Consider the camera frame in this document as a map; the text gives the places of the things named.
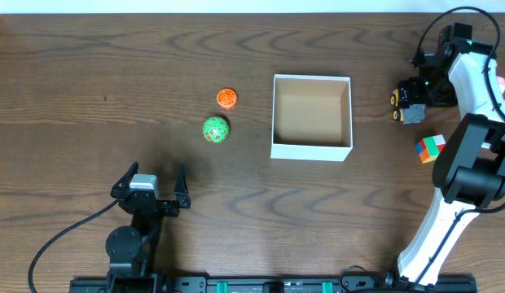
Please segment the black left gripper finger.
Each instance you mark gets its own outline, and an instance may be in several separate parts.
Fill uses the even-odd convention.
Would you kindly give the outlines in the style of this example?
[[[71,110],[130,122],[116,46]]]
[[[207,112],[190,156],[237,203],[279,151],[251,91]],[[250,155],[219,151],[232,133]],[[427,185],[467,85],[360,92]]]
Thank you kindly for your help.
[[[115,183],[114,190],[127,189],[130,186],[131,179],[138,173],[138,162],[133,162],[128,171]]]
[[[174,195],[177,201],[189,201],[190,195],[186,183],[185,165],[180,164],[177,179],[174,186]]]

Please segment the yellow grey toy car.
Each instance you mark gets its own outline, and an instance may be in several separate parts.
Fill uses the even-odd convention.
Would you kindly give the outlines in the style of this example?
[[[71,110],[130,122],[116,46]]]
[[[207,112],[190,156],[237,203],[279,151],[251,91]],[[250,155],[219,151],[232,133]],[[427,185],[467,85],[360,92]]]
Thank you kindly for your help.
[[[425,118],[426,106],[423,104],[410,105],[405,100],[404,92],[400,89],[393,90],[390,96],[393,106],[392,118],[403,124],[418,124]]]

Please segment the multicolour puzzle cube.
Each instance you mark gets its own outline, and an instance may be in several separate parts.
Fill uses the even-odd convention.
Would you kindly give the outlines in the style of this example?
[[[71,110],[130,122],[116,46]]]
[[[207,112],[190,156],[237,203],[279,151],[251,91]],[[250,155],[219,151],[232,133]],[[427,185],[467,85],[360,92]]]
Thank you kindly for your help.
[[[440,155],[446,140],[442,134],[422,138],[416,143],[415,149],[419,155],[422,164],[433,162]]]

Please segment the pink white duck toy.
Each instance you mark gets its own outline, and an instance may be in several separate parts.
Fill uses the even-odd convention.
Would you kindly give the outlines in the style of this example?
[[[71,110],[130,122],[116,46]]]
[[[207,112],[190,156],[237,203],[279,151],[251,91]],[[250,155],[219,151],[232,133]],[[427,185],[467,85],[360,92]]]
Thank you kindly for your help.
[[[505,92],[505,79],[503,77],[497,77],[499,89],[502,93]]]

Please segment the green ball with red numbers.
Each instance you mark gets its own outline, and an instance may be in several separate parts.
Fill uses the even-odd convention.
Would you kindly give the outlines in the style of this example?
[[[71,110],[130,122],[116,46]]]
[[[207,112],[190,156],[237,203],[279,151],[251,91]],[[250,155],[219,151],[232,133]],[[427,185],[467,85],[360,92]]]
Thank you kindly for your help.
[[[220,116],[211,116],[203,123],[203,135],[208,142],[220,143],[227,139],[230,127]]]

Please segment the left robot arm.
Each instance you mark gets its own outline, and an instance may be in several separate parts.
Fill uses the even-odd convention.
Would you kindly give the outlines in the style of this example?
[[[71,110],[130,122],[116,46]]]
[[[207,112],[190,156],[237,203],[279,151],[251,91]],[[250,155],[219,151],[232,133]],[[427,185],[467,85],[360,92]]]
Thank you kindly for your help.
[[[111,196],[132,216],[132,221],[113,230],[106,240],[111,273],[138,276],[150,273],[163,219],[177,217],[182,209],[191,207],[183,164],[178,171],[174,195],[174,200],[159,199],[157,176],[139,174],[138,163],[133,163],[116,182]]]

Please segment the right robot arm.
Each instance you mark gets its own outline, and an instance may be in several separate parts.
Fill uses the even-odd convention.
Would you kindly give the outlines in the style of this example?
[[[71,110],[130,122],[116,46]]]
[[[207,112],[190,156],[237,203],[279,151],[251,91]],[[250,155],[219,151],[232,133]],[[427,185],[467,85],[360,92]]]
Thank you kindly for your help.
[[[457,107],[461,121],[441,150],[416,146],[423,160],[434,163],[433,201],[384,284],[464,292],[468,281],[443,281],[439,273],[469,223],[491,213],[490,204],[505,195],[505,83],[496,74],[494,47],[473,41],[468,24],[444,27],[436,53],[418,50],[411,63],[419,74],[398,82],[390,96],[393,118],[419,123],[428,107]]]

